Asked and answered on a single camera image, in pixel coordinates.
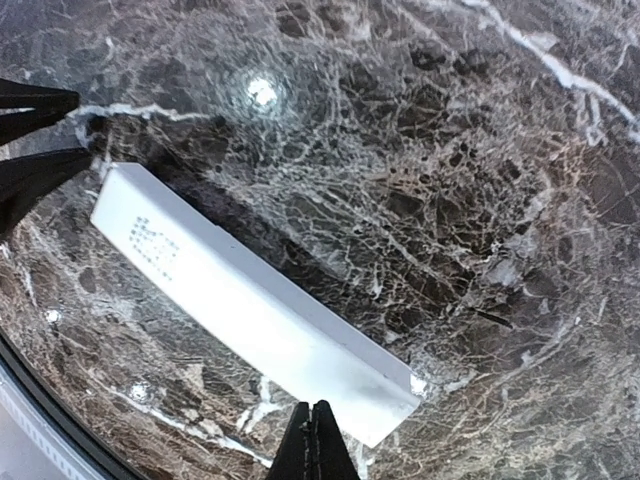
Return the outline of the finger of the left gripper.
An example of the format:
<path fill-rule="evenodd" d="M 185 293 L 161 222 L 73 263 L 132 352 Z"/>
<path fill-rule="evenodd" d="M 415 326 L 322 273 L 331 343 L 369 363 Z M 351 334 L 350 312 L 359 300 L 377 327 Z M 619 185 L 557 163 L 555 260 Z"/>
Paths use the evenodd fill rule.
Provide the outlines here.
<path fill-rule="evenodd" d="M 2 160 L 1 234 L 8 235 L 44 196 L 91 163 L 91 153 L 83 148 Z"/>
<path fill-rule="evenodd" d="M 80 104 L 75 91 L 1 80 L 1 144 L 52 126 Z"/>

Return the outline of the white remote control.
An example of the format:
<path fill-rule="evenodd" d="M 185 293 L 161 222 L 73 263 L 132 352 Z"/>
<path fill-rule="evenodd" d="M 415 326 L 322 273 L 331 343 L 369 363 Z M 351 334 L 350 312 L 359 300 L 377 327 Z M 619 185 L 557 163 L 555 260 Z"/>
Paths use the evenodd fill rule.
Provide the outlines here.
<path fill-rule="evenodd" d="M 143 166 L 107 174 L 92 224 L 187 315 L 296 399 L 376 446 L 419 406 L 412 370 Z"/>

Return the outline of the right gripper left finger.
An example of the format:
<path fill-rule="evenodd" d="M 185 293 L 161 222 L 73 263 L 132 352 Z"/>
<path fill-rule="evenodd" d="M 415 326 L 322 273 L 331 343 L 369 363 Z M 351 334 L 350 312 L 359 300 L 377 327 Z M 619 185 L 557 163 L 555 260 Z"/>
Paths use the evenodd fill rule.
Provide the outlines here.
<path fill-rule="evenodd" d="M 293 410 L 281 440 L 267 480 L 310 480 L 311 473 L 311 413 L 307 402 Z"/>

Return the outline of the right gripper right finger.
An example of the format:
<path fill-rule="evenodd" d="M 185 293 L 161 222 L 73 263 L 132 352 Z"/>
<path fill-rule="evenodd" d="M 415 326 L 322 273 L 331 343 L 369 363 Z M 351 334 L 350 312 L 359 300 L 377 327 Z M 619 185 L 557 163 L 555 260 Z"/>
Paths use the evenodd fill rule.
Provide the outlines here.
<path fill-rule="evenodd" d="M 312 478 L 359 480 L 329 403 L 321 400 L 312 410 Z"/>

